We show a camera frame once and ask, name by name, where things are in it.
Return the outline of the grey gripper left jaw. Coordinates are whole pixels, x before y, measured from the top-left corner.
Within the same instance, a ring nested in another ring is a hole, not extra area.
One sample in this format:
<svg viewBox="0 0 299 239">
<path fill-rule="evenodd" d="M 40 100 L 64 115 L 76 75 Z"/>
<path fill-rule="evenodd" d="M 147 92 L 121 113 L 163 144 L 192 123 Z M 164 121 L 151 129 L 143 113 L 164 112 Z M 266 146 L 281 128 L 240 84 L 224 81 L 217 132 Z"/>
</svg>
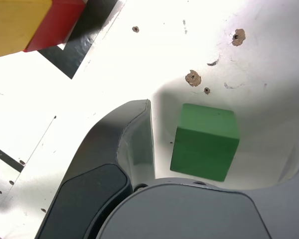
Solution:
<svg viewBox="0 0 299 239">
<path fill-rule="evenodd" d="M 94 239 L 134 187 L 155 178 L 149 100 L 127 102 L 98 121 L 75 153 L 38 239 Z"/>
</svg>

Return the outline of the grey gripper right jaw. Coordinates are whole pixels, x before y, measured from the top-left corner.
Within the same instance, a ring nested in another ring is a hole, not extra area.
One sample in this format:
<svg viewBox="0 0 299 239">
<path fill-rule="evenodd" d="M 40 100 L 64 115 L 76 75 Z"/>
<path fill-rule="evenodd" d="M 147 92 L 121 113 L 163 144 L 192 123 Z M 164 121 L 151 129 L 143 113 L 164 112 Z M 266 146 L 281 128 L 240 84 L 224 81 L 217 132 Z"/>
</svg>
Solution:
<svg viewBox="0 0 299 239">
<path fill-rule="evenodd" d="M 180 179 L 123 200 L 99 239 L 299 239 L 299 170 L 267 188 L 226 190 Z"/>
</svg>

